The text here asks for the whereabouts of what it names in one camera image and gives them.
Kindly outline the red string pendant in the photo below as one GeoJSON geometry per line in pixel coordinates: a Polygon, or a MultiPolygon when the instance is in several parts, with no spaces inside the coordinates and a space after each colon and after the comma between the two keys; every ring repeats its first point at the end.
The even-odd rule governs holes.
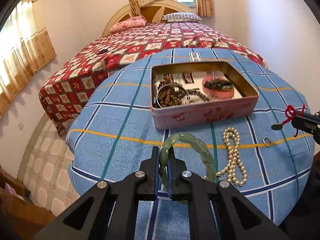
{"type": "Polygon", "coordinates": [[[273,124],[271,126],[271,129],[274,131],[283,129],[283,126],[291,122],[296,116],[303,116],[304,111],[305,111],[305,104],[302,105],[301,111],[296,110],[292,105],[288,105],[287,108],[285,109],[286,119],[280,123],[273,124]]]}

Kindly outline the green jade bangle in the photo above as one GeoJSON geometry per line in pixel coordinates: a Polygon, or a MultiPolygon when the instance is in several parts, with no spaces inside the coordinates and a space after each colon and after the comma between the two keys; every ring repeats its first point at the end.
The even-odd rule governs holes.
{"type": "Polygon", "coordinates": [[[206,167],[206,180],[215,182],[216,169],[214,165],[214,158],[210,154],[207,145],[200,139],[194,137],[190,133],[176,133],[169,136],[162,145],[159,154],[159,176],[164,189],[169,192],[169,179],[168,179],[168,160],[169,149],[177,142],[189,144],[193,150],[195,150],[201,157],[201,160],[206,167]]]}

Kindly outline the pink bangle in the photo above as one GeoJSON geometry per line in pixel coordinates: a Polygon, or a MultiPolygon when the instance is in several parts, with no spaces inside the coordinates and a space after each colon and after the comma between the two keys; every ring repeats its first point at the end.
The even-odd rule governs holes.
{"type": "Polygon", "coordinates": [[[234,96],[234,85],[221,76],[207,76],[202,80],[203,91],[216,98],[230,99],[234,96]]]}

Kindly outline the blue plaid tablecloth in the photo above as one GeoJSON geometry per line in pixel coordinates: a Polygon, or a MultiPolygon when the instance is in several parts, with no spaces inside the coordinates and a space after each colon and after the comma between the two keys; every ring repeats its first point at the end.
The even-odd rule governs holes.
{"type": "Polygon", "coordinates": [[[232,51],[171,49],[104,80],[66,141],[65,239],[287,239],[319,114],[232,51]]]}

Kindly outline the wooden furniture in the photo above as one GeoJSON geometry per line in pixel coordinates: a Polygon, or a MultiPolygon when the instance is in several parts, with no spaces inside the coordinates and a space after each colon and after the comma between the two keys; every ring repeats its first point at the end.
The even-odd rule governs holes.
{"type": "Polygon", "coordinates": [[[29,196],[21,180],[1,169],[1,239],[32,239],[56,218],[29,196]]]}

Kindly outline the printed paper sheet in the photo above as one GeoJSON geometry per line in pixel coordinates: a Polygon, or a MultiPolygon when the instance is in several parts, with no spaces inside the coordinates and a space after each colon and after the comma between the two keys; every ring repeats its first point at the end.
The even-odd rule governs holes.
{"type": "MultiPolygon", "coordinates": [[[[203,91],[202,80],[207,76],[221,76],[231,81],[227,75],[217,70],[156,75],[152,78],[153,103],[159,104],[161,107],[167,107],[168,105],[188,105],[227,100],[212,97],[203,91]]],[[[230,99],[240,99],[242,97],[242,94],[234,85],[234,96],[230,99]]]]}

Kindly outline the pink metal tin box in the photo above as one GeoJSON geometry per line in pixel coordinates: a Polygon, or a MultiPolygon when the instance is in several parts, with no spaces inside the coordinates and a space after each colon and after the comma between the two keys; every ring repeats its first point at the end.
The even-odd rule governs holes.
{"type": "Polygon", "coordinates": [[[186,62],[155,66],[151,69],[151,113],[158,129],[180,128],[252,114],[259,98],[258,92],[229,62],[186,62]],[[184,72],[221,71],[231,79],[242,94],[240,99],[227,99],[192,103],[188,105],[168,105],[161,107],[153,103],[152,78],[160,74],[184,72]]]}

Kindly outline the red patterned bedspread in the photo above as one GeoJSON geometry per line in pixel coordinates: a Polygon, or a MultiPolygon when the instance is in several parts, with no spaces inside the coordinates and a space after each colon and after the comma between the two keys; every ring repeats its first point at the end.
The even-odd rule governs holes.
{"type": "Polygon", "coordinates": [[[58,135],[66,132],[94,90],[115,71],[175,48],[230,49],[262,66],[266,61],[229,36],[203,23],[148,23],[101,37],[68,60],[39,91],[40,103],[58,135]],[[102,49],[108,52],[98,55],[102,49]]]}

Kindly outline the black object on bed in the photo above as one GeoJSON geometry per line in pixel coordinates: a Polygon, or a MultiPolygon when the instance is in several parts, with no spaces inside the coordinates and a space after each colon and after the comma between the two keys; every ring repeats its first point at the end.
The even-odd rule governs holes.
{"type": "Polygon", "coordinates": [[[102,49],[98,52],[98,55],[104,54],[106,52],[108,52],[108,49],[102,49]]]}

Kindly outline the plaid pillow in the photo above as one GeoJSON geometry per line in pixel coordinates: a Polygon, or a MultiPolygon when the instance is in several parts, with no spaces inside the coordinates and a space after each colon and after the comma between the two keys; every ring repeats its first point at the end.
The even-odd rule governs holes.
{"type": "Polygon", "coordinates": [[[174,12],[174,13],[166,14],[162,17],[162,20],[166,21],[167,23],[202,22],[202,18],[200,18],[200,16],[190,12],[174,12]]]}

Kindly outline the left window curtain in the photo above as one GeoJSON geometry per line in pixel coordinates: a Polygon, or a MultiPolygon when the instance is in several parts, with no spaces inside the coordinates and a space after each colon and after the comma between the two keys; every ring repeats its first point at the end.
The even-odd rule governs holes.
{"type": "Polygon", "coordinates": [[[1,29],[1,115],[33,75],[55,58],[41,0],[20,0],[1,29]]]}

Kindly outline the beige wooden headboard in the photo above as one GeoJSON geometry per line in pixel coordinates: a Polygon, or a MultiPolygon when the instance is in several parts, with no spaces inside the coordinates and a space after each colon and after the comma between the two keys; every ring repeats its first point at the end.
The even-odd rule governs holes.
{"type": "MultiPolygon", "coordinates": [[[[193,9],[185,4],[182,4],[173,0],[158,0],[141,7],[140,12],[145,17],[148,23],[161,22],[163,15],[173,13],[173,12],[192,12],[195,13],[193,9]]],[[[102,37],[107,36],[110,33],[111,27],[121,21],[127,20],[133,17],[130,5],[122,7],[117,11],[109,20],[104,28],[102,37]]]]}

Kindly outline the pink floral pillow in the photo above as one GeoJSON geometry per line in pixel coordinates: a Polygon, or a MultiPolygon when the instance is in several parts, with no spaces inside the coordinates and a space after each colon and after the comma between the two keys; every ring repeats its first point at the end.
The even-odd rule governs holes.
{"type": "Polygon", "coordinates": [[[146,26],[147,20],[144,16],[135,16],[128,18],[127,20],[115,23],[110,29],[110,33],[117,33],[124,31],[125,29],[134,28],[134,27],[143,27],[146,26]]]}

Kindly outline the wall socket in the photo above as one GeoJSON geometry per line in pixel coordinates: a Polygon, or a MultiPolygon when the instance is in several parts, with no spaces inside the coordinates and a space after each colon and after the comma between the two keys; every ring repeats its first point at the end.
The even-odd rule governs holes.
{"type": "Polygon", "coordinates": [[[21,131],[24,128],[24,124],[22,124],[21,122],[18,124],[18,129],[21,131]]]}

